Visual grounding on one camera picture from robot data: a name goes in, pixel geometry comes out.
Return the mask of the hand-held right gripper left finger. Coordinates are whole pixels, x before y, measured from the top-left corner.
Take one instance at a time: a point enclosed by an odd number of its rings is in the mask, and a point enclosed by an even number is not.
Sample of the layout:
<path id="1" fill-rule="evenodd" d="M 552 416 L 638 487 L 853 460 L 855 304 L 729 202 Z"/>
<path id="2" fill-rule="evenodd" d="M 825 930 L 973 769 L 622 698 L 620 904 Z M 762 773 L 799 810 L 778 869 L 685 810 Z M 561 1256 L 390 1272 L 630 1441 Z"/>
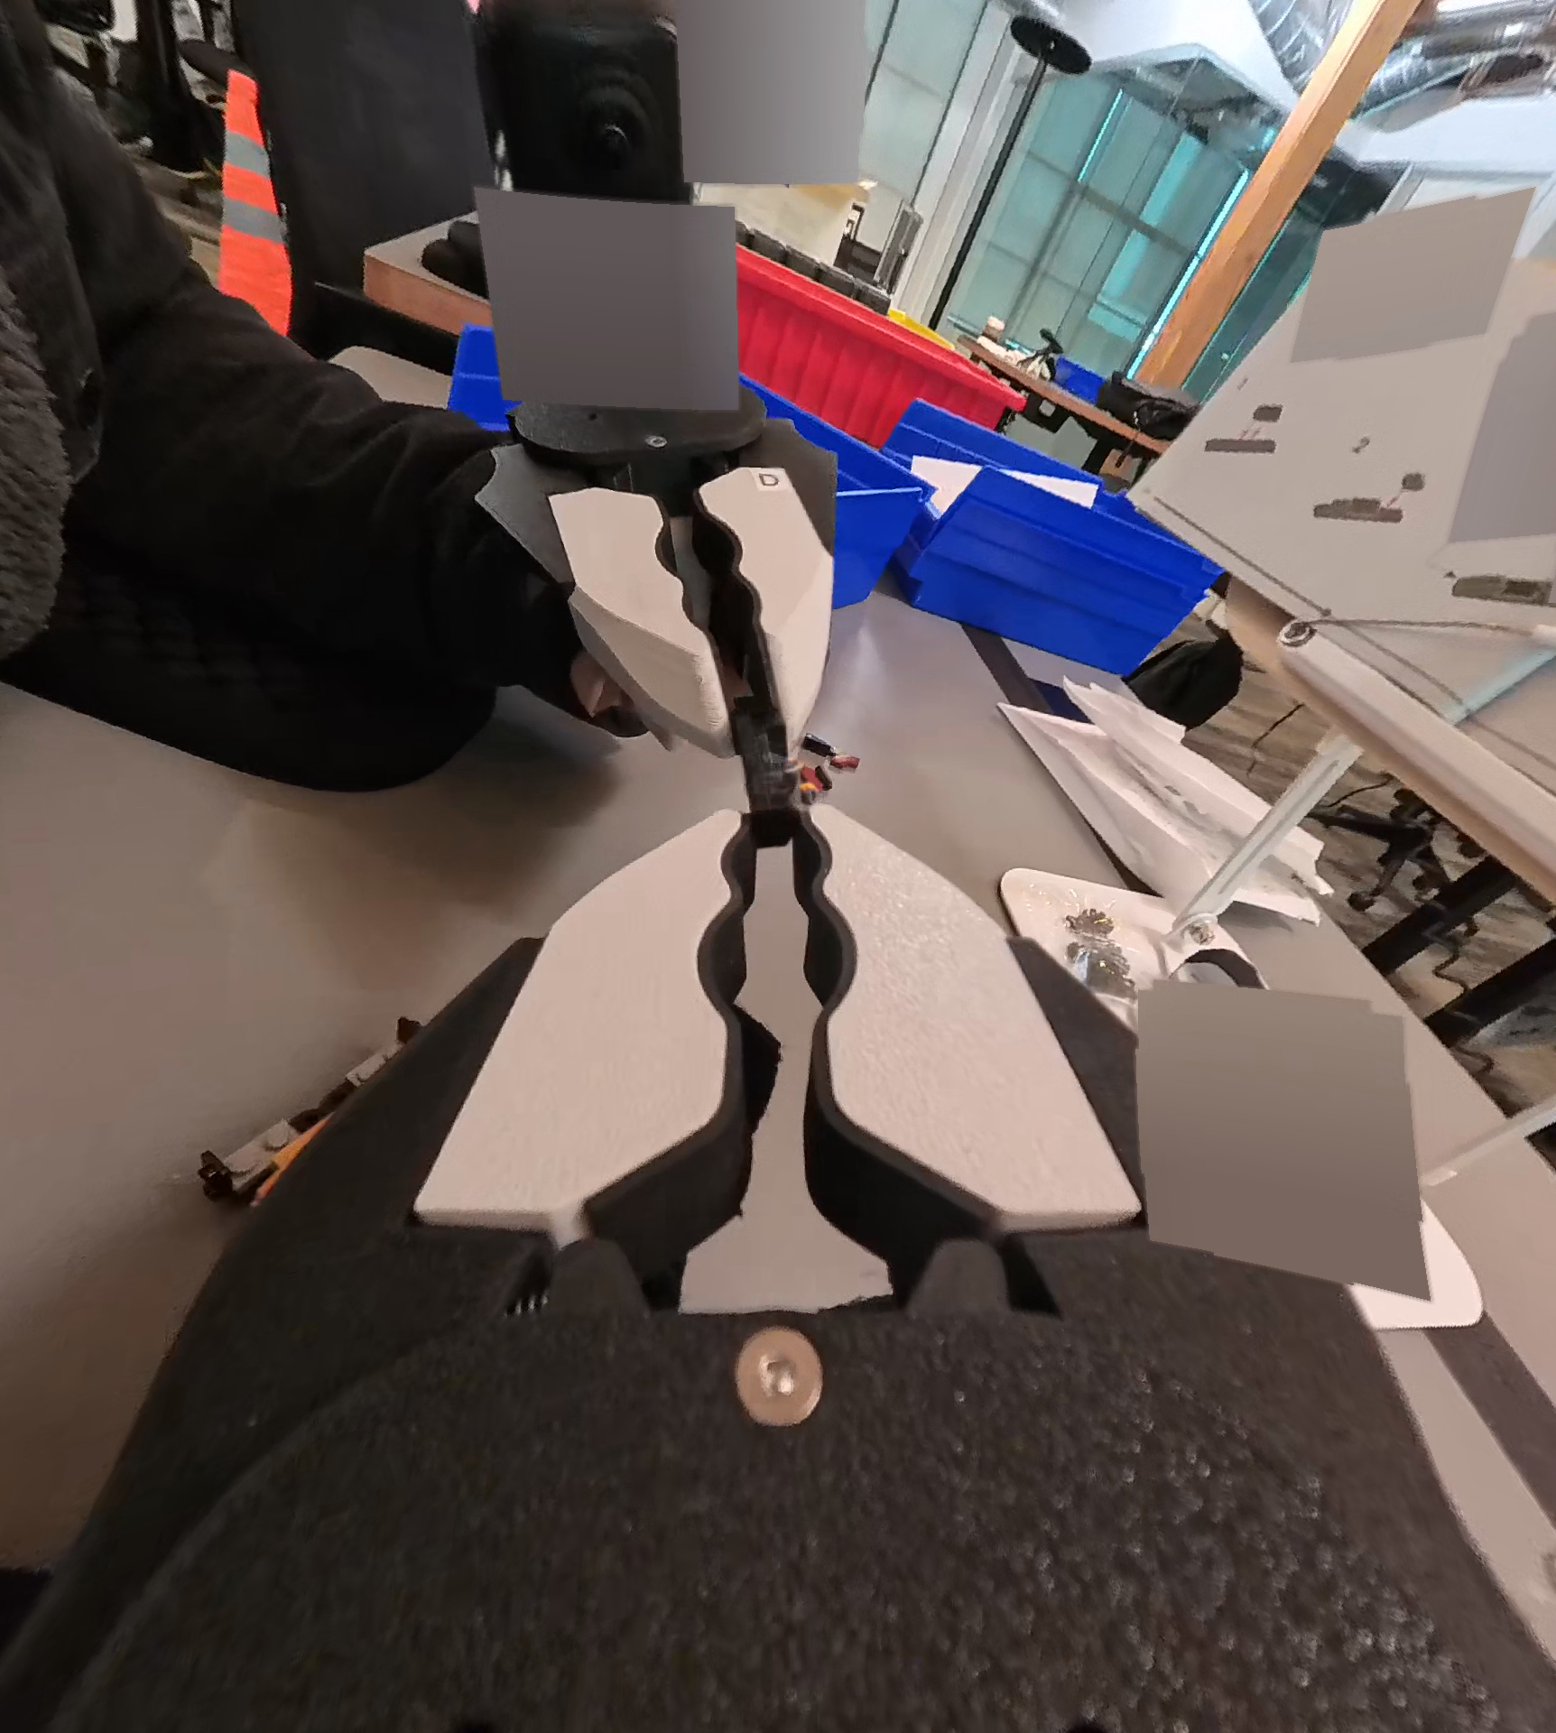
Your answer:
<path id="1" fill-rule="evenodd" d="M 740 1119 L 735 985 L 744 816 L 713 812 L 579 898 L 516 991 L 418 1199 L 434 1227 L 609 1231 L 634 1184 Z"/>

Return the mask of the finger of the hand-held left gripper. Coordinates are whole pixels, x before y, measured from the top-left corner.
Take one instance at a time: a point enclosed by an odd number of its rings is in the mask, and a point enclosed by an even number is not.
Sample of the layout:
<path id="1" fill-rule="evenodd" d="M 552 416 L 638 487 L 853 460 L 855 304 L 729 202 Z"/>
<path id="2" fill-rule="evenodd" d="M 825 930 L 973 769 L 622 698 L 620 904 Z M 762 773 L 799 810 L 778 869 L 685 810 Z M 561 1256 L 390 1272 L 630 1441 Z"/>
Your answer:
<path id="1" fill-rule="evenodd" d="M 811 729 L 833 633 L 833 552 L 784 468 L 725 472 L 701 489 L 701 527 L 727 552 L 705 552 L 729 586 L 719 599 L 750 603 L 744 645 L 768 676 L 790 743 Z"/>
<path id="2" fill-rule="evenodd" d="M 664 741 L 735 759 L 735 704 L 746 678 L 725 586 L 693 556 L 683 556 L 681 572 L 666 562 L 674 527 L 646 493 L 581 487 L 550 505 L 591 656 Z"/>

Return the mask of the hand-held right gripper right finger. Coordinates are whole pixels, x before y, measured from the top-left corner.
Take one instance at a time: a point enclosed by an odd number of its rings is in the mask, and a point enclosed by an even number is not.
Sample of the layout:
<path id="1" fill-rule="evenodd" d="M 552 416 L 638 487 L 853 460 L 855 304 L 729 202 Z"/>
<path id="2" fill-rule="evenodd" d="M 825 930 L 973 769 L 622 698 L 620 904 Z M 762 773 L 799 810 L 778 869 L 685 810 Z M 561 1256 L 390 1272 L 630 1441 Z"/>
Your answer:
<path id="1" fill-rule="evenodd" d="M 1140 1193 L 1000 920 L 839 808 L 797 824 L 811 1197 L 847 1235 L 1108 1229 Z"/>

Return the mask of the long black brick plate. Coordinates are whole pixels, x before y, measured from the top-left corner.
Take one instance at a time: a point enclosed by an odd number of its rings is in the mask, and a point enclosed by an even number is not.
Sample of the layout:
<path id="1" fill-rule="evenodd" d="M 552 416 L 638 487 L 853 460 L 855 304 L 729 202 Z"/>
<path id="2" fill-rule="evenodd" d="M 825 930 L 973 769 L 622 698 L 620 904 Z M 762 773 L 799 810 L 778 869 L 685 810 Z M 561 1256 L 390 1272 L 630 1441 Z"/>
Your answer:
<path id="1" fill-rule="evenodd" d="M 772 704 L 740 696 L 731 708 L 731 737 L 746 788 L 746 834 L 762 851 L 790 847 L 805 802 L 784 717 Z"/>

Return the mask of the orange and black brick assembly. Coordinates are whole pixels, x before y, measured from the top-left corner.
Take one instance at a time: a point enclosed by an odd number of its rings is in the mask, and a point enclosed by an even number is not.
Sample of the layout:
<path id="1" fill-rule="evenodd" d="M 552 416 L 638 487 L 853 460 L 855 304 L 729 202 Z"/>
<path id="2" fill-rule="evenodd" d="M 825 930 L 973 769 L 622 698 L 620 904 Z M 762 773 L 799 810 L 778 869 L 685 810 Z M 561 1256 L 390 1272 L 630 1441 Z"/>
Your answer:
<path id="1" fill-rule="evenodd" d="M 302 1156 L 327 1121 L 382 1070 L 388 1068 L 424 1030 L 414 1016 L 400 1016 L 392 1044 L 371 1052 L 335 1085 L 296 1109 L 292 1115 L 251 1136 L 239 1148 L 221 1156 L 201 1150 L 198 1156 L 198 1180 L 209 1201 L 229 1205 L 257 1205 L 284 1172 Z"/>

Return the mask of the person's left forearm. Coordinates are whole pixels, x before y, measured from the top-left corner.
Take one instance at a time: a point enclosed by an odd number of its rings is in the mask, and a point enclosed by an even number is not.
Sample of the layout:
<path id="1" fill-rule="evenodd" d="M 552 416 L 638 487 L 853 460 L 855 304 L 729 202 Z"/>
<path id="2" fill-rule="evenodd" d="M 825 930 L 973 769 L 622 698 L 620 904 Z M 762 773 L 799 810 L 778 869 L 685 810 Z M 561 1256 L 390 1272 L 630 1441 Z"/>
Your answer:
<path id="1" fill-rule="evenodd" d="M 436 773 L 504 690 L 585 721 L 571 603 L 479 501 L 487 432 L 274 332 L 115 167 L 68 216 L 101 444 L 0 680 L 306 790 Z"/>

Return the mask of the grey desk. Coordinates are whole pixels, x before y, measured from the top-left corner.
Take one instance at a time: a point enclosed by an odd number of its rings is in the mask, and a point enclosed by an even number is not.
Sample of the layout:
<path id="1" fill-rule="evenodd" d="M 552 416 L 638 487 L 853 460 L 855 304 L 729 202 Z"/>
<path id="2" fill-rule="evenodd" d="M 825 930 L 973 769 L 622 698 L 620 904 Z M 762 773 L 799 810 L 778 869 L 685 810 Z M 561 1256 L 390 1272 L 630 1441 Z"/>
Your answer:
<path id="1" fill-rule="evenodd" d="M 1067 660 L 982 649 L 878 592 L 841 613 L 817 727 L 862 753 L 833 798 L 1002 916 L 1041 867 L 1128 877 L 1002 719 L 1012 674 Z M 249 778 L 0 688 L 0 1567 L 48 1567 L 97 1502 L 166 1349 L 245 1225 L 205 1201 L 227 1154 L 428 1020 L 510 942 L 719 806 L 733 765 L 618 743 L 526 692 L 453 765 L 386 792 Z M 683 1310 L 813 1312 L 884 1268 L 809 1199 L 807 918 L 766 855 L 744 1003 L 786 1048 L 746 1211 L 693 1253 Z M 1556 1174 L 1514 1140 L 1441 1190 L 1490 1339 L 1556 1406 Z M 1553 1504 L 1437 1333 L 1382 1347 L 1447 1491 L 1556 1658 Z"/>

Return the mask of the person's left hand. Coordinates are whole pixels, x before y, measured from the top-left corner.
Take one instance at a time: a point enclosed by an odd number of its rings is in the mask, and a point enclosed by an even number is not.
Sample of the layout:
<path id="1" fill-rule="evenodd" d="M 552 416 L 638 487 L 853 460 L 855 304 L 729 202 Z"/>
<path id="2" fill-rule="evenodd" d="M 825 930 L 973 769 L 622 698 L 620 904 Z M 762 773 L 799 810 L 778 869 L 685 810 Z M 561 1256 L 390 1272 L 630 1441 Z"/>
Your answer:
<path id="1" fill-rule="evenodd" d="M 599 660 L 581 651 L 571 668 L 573 704 L 577 714 L 595 727 L 620 739 L 650 733 L 636 700 L 607 672 Z"/>

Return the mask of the blue storage bin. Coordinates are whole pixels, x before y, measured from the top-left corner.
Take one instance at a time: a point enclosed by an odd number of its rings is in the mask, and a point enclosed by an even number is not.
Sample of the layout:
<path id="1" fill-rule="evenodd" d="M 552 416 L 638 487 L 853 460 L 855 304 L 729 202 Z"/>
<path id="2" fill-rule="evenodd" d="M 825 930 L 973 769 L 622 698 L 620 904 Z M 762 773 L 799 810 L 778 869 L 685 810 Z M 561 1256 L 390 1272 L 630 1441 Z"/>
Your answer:
<path id="1" fill-rule="evenodd" d="M 1130 570 L 1026 580 L 961 558 L 912 550 L 894 560 L 900 594 L 921 611 L 1128 676 L 1199 607 L 1207 590 Z"/>
<path id="2" fill-rule="evenodd" d="M 1095 477 L 1002 430 L 980 426 L 929 401 L 914 401 L 908 407 L 884 444 L 884 454 L 906 460 L 925 454 L 1026 472 L 1081 472 Z M 1075 562 L 1112 566 L 1207 592 L 1222 582 L 1224 570 L 1218 560 L 1207 558 L 1175 533 L 1161 529 L 1124 493 L 1096 481 L 1104 491 L 1095 509 L 1024 485 L 1012 491 L 1000 487 L 988 503 L 977 501 L 967 491 L 957 509 L 945 517 L 933 517 L 925 509 L 921 542 L 927 546 L 939 531 L 978 531 L 1018 558 L 1059 558 L 1065 566 Z"/>
<path id="3" fill-rule="evenodd" d="M 914 521 L 933 495 L 914 470 L 851 432 L 811 415 L 772 387 L 742 375 L 764 401 L 768 420 L 790 420 L 796 430 L 837 462 L 833 607 L 864 601 L 876 592 Z M 495 436 L 510 436 L 516 403 L 504 395 L 498 342 L 491 326 L 461 332 L 447 407 Z"/>

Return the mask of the clear bag of small parts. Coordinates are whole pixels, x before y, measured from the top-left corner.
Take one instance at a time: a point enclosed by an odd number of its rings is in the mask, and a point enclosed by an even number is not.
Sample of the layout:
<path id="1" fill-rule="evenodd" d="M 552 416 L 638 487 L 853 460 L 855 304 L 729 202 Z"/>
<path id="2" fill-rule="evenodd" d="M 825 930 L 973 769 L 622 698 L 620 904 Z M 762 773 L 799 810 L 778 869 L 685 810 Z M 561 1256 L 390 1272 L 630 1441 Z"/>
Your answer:
<path id="1" fill-rule="evenodd" d="M 1067 971 L 1106 1007 L 1132 1018 L 1140 993 L 1157 981 L 1157 944 L 1110 910 L 1083 904 L 1063 914 Z"/>

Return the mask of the background table with items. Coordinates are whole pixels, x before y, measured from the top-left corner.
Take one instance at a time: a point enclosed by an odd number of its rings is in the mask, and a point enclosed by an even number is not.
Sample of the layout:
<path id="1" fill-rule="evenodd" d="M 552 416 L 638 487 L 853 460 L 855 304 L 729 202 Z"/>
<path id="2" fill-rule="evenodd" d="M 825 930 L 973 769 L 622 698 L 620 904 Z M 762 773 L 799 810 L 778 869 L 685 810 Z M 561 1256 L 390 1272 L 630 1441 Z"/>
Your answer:
<path id="1" fill-rule="evenodd" d="M 1008 420 L 1022 416 L 1041 430 L 1061 430 L 1065 424 L 1083 430 L 1093 440 L 1087 470 L 1100 479 L 1128 485 L 1171 448 L 1171 440 L 1144 432 L 1051 379 L 1036 377 L 1008 350 L 982 336 L 957 338 L 955 346 L 971 363 L 1022 393 L 1024 407 L 1008 411 Z"/>

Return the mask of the metal stand rod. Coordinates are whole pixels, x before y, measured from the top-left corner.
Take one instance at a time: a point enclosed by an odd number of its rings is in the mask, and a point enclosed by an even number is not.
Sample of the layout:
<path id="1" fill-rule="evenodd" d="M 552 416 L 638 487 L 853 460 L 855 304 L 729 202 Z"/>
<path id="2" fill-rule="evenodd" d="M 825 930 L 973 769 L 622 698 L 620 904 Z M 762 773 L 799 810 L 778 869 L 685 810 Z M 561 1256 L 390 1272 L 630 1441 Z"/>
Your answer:
<path id="1" fill-rule="evenodd" d="M 1262 881 L 1274 867 L 1287 871 L 1289 896 L 1307 902 L 1321 891 L 1317 857 L 1305 865 L 1287 859 L 1291 837 L 1303 828 L 1325 794 L 1354 769 L 1360 745 L 1342 733 L 1331 733 L 1319 753 L 1264 812 L 1254 830 L 1236 845 L 1215 875 L 1185 900 L 1173 928 L 1171 942 L 1203 940 L 1213 924 L 1232 910 L 1250 893 L 1262 889 Z"/>
<path id="2" fill-rule="evenodd" d="M 1447 1160 L 1433 1166 L 1429 1172 L 1421 1176 L 1421 1188 L 1427 1192 L 1460 1172 L 1476 1168 L 1484 1158 L 1508 1146 L 1512 1140 L 1525 1140 L 1529 1136 L 1539 1134 L 1556 1125 L 1556 1095 L 1547 1101 L 1537 1103 L 1535 1107 L 1510 1115 L 1502 1121 L 1502 1125 L 1488 1134 L 1466 1142 L 1456 1152 L 1453 1152 Z"/>

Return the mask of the orange safety cone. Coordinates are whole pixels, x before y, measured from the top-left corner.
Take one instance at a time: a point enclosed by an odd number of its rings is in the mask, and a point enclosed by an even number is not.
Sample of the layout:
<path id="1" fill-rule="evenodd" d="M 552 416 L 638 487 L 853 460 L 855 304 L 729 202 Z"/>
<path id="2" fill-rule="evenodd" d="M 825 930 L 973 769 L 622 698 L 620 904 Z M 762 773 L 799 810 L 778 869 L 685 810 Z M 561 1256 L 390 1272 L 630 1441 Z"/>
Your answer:
<path id="1" fill-rule="evenodd" d="M 235 66 L 227 74 L 225 147 L 219 287 L 286 336 L 294 310 L 286 218 L 272 180 L 257 78 Z"/>

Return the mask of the black floor lamp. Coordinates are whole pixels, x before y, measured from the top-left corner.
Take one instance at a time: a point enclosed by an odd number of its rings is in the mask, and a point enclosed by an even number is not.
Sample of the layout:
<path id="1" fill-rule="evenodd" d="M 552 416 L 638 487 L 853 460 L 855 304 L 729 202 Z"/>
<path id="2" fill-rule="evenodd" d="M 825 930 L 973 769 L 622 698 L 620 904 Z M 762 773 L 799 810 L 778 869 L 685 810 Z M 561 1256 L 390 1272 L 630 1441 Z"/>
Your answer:
<path id="1" fill-rule="evenodd" d="M 1000 9 L 1008 19 L 1006 35 L 939 204 L 941 265 L 923 302 L 925 324 L 935 332 L 947 324 L 980 230 L 1020 153 L 1034 110 L 1049 84 L 1063 76 L 1081 76 L 1093 66 L 1093 53 L 1075 33 L 1071 3 L 1020 1 L 1000 3 Z"/>

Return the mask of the white stand tray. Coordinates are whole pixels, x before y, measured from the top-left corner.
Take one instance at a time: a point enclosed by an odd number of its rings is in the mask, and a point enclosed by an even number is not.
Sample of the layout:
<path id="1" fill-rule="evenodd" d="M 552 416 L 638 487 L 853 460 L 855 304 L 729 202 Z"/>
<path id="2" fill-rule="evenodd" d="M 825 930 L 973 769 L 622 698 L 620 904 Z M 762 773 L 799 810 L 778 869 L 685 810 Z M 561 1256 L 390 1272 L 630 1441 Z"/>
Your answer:
<path id="1" fill-rule="evenodd" d="M 1462 834 L 1556 906 L 1556 792 L 1512 767 L 1338 647 L 1283 647 L 1287 611 L 1238 580 L 1228 625 L 1244 651 L 1329 727 L 1425 796 Z"/>

